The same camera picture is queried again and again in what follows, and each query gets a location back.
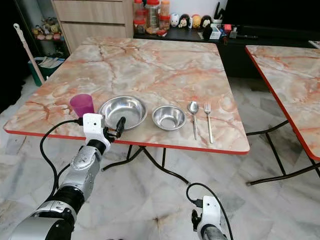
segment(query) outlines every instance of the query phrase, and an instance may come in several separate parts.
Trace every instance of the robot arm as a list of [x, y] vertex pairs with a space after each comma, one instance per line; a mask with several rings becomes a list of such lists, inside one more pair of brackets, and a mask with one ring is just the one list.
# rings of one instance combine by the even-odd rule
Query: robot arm
[[102, 115], [83, 116], [86, 145], [72, 159], [69, 173], [57, 192], [16, 227], [11, 240], [71, 239], [77, 214], [93, 190], [102, 155], [109, 151], [110, 142], [121, 136], [125, 122], [122, 117], [115, 134], [111, 134], [104, 128]]

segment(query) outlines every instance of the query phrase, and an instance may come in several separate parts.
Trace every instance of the cabinet drawer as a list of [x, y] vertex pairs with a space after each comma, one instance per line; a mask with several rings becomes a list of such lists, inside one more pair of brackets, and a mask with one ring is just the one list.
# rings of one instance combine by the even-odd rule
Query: cabinet drawer
[[123, 3], [119, 1], [54, 0], [62, 22], [124, 24]]
[[121, 25], [115, 26], [94, 23], [78, 24], [63, 22], [62, 28], [65, 34], [65, 39], [72, 53], [87, 37], [126, 37], [126, 28]]

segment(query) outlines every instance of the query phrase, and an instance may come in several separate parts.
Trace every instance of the floor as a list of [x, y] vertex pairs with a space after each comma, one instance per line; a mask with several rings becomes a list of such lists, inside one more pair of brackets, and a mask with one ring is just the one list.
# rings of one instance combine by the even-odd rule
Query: floor
[[[246, 132], [285, 120], [269, 92], [252, 91], [253, 82], [248, 80], [229, 80]], [[265, 89], [262, 80], [254, 85]], [[0, 240], [9, 238], [17, 224], [44, 201], [53, 184], [53, 174], [40, 154], [40, 138], [9, 135], [2, 129], [35, 89], [28, 78], [19, 101], [0, 115]], [[271, 137], [288, 172], [310, 165], [289, 125]], [[248, 187], [248, 180], [281, 174], [267, 140], [261, 136], [249, 136], [248, 140], [251, 150], [244, 156], [169, 149], [166, 168], [216, 192], [235, 240], [319, 240], [320, 179], [316, 172]], [[79, 140], [49, 138], [44, 150], [60, 170], [81, 144]], [[101, 166], [124, 160], [127, 150], [127, 145], [112, 145]], [[162, 150], [148, 150], [160, 162]], [[141, 154], [127, 165], [97, 175], [72, 239], [195, 240], [191, 223], [195, 207], [186, 198], [186, 188]], [[208, 193], [201, 188], [191, 191], [191, 197], [203, 195]], [[224, 219], [222, 229], [227, 234]]]

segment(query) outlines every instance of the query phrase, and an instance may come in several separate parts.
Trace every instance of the green bin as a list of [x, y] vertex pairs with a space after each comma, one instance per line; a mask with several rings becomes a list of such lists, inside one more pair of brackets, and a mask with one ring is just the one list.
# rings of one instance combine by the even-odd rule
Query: green bin
[[[52, 63], [50, 64], [50, 60], [53, 60], [54, 58], [53, 57], [47, 57], [47, 61], [48, 61], [48, 64], [46, 64], [45, 66], [40, 66], [39, 64], [44, 60], [45, 58], [44, 57], [35, 57], [34, 60], [35, 62], [37, 63], [39, 69], [40, 69], [40, 72], [44, 78], [44, 80], [47, 79], [47, 77], [50, 77], [51, 74], [53, 74], [55, 72], [55, 70], [58, 69], [58, 67], [65, 61], [65, 59], [63, 58], [58, 58], [56, 62], [53, 62], [51, 61]], [[40, 87], [42, 84], [41, 84], [41, 81], [37, 75], [37, 72], [34, 68], [34, 66], [32, 65], [31, 61], [29, 60], [28, 61], [28, 66], [30, 68], [30, 71], [31, 71], [31, 74], [32, 74], [32, 77], [34, 79], [34, 83], [35, 85], [37, 85], [38, 87]]]

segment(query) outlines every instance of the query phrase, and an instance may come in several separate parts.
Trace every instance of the marble table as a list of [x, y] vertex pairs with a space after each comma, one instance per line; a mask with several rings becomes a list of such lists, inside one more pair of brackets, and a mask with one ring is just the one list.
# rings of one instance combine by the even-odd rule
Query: marble table
[[[115, 96], [139, 97], [148, 108], [145, 121], [126, 131], [120, 144], [185, 149], [225, 154], [246, 154], [249, 143], [237, 104], [219, 56], [212, 43], [129, 38], [88, 38], [41, 86], [4, 126], [11, 134], [43, 136], [52, 126], [76, 119], [69, 101], [90, 94], [98, 110]], [[198, 140], [188, 102], [197, 101]], [[210, 144], [204, 103], [211, 102]], [[152, 121], [153, 109], [175, 105], [187, 114], [177, 131], [163, 131]], [[82, 128], [63, 125], [50, 135], [84, 140]]]
[[[320, 177], [313, 161], [320, 161], [320, 49], [248, 45], [246, 51], [309, 156], [313, 167], [308, 169]], [[283, 175], [289, 175], [280, 163]]]

